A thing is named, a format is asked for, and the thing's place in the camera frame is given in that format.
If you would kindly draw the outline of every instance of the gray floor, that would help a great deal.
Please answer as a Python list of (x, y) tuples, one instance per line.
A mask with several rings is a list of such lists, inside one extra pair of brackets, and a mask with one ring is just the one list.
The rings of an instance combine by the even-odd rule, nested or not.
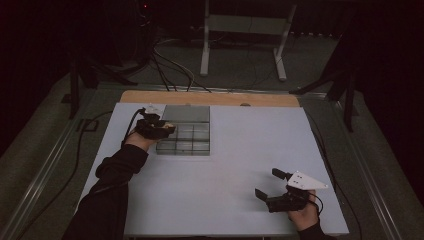
[[(201, 41), (166, 40), (158, 45), (157, 51), (190, 69), (195, 81), (212, 91), (286, 93), (317, 80), (337, 44), (336, 40), (328, 38), (294, 39), (290, 36), (283, 53), (288, 80), (280, 82), (271, 52), (272, 45), (277, 42), (269, 40), (251, 47), (243, 47), (240, 42), (231, 48), (211, 50), (208, 77), (198, 74)], [(131, 76), (130, 80), (139, 83), (132, 89), (164, 90), (155, 68), (151, 64)], [(168, 79), (179, 86), (178, 89), (186, 88), (186, 76), (165, 67), (163, 70)], [(356, 93), (355, 96), (354, 133), (348, 133), (340, 121), (338, 103), (327, 102), (320, 94), (328, 91), (329, 87), (317, 88), (313, 93), (299, 97), (299, 101), (310, 115), (312, 129), (321, 133), (328, 160), (347, 197), (340, 189), (337, 190), (351, 232), (339, 239), (359, 239), (360, 232), (363, 239), (422, 239), (423, 207), (408, 185), (361, 94)], [(129, 88), (109, 80), (102, 81), (98, 89), (84, 92), (81, 110), (72, 121), (68, 120), (69, 105), (60, 103), (68, 89), (69, 77), (66, 76), (53, 87), (0, 161), (0, 229), (6, 227), (31, 181), (44, 161), (52, 157), (51, 154), (57, 154), (57, 165), (27, 219), (32, 219), (56, 194), (75, 165), (79, 138), (75, 129), (79, 121), (113, 110), (121, 94)], [(198, 87), (192, 90), (203, 91)], [(22, 239), (60, 239), (75, 210), (109, 117), (105, 115), (99, 119), (97, 131), (84, 133), (76, 175)], [(63, 139), (63, 133), (69, 129), (69, 137)], [(297, 236), (275, 239), (297, 239)]]

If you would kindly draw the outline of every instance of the floor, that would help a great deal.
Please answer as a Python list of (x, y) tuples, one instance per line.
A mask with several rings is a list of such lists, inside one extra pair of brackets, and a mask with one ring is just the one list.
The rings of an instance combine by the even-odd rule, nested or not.
[[(199, 76), (200, 40), (184, 42), (162, 37), (156, 51), (190, 69), (188, 74), (194, 76), (191, 91), (207, 89), (216, 92), (287, 94), (317, 80), (337, 45), (337, 40), (331, 38), (294, 38), (290, 35), (283, 52), (288, 79), (281, 82), (272, 58), (272, 47), (278, 41), (258, 36), (247, 40), (223, 37), (224, 41), (211, 45), (207, 77)], [(168, 82), (170, 90), (174, 90), (173, 84), (177, 90), (187, 90), (190, 83), (187, 75), (161, 56), (156, 55), (156, 58), (168, 66), (159, 65), (172, 82)], [(69, 92), (69, 75), (58, 81), (3, 155), (0, 161), (0, 229), (12, 229), (9, 231), (13, 232), (14, 239), (17, 236), (19, 239), (60, 239), (66, 229), (110, 114), (98, 119), (96, 131), (83, 135), (78, 130), (81, 121), (113, 110), (127, 89), (166, 91), (153, 61), (142, 71), (128, 76), (129, 80), (138, 83), (134, 87), (120, 85), (101, 74), (99, 76), (102, 80), (97, 89), (81, 89), (81, 108), (72, 120), (68, 119), (69, 105), (61, 103), (63, 96)], [(336, 193), (350, 230), (350, 234), (339, 236), (338, 239), (420, 239), (424, 226), (423, 207), (408, 185), (361, 93), (355, 92), (354, 132), (350, 133), (341, 120), (343, 99), (341, 102), (324, 99), (329, 87), (331, 84), (326, 84), (299, 96), (299, 101), (308, 113), (311, 128), (320, 136), (317, 141), (326, 152), (328, 170), (334, 172), (337, 181)], [(72, 174), (79, 145), (79, 164), (75, 175), (66, 189), (49, 204)], [(44, 177), (44, 181), (32, 182), (45, 162), (52, 162), (50, 174)], [(36, 201), (25, 199), (28, 186), (37, 184), (38, 191), (32, 189), (33, 192), (30, 192)], [(17, 228), (13, 230), (8, 223), (13, 223)], [(272, 239), (297, 239), (297, 236)]]

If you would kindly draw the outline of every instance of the white tabletop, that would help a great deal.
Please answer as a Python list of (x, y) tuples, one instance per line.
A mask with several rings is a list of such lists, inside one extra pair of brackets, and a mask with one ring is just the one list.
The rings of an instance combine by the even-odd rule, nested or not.
[[(132, 115), (143, 103), (117, 103), (82, 196), (97, 181), (103, 158), (120, 147)], [(165, 105), (156, 104), (163, 110)], [(286, 192), (271, 174), (303, 172), (328, 184), (325, 233), (348, 229), (303, 108), (211, 106), (210, 156), (156, 155), (155, 147), (129, 184), (126, 235), (281, 236), (296, 234), (286, 213), (269, 213), (255, 188), (269, 196)]]

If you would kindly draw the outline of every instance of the dark background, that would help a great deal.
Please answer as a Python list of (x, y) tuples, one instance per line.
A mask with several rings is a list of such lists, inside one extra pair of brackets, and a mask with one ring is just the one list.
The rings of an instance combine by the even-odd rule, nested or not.
[[(137, 18), (130, 1), (120, 2), (1, 2), (0, 154), (51, 86), (69, 71), (69, 58), (63, 47), (67, 40), (73, 40), (102, 63), (119, 65), (134, 57), (123, 46), (130, 45), (135, 36), (126, 34), (119, 26), (131, 27), (142, 19)], [(190, 39), (190, 26), (202, 25), (202, 2), (162, 0), (149, 5), (149, 10), (161, 27)], [(241, 13), (252, 13), (248, 3), (243, 6), (239, 9)], [(224, 12), (234, 10), (234, 6), (219, 1), (212, 7)], [(367, 106), (422, 203), (424, 193), (420, 184), (424, 179), (419, 166), (424, 154), (424, 111), (419, 103), (424, 90), (423, 10), (419, 1), (309, 1), (299, 3), (292, 24), (295, 36), (312, 33), (340, 38), (326, 72), (345, 63), (357, 67), (357, 90), (363, 92)], [(115, 14), (113, 19), (120, 20), (111, 22), (111, 14)], [(143, 36), (138, 36), (139, 41), (145, 41)], [(138, 57), (143, 54), (146, 52), (136, 53)]]

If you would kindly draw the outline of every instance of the wooden strip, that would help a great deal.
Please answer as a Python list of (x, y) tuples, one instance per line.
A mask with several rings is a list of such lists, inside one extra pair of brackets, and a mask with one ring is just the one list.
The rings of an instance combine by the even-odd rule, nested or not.
[(256, 93), (201, 93), (128, 90), (121, 96), (124, 103), (197, 104), (222, 106), (300, 107), (293, 95)]

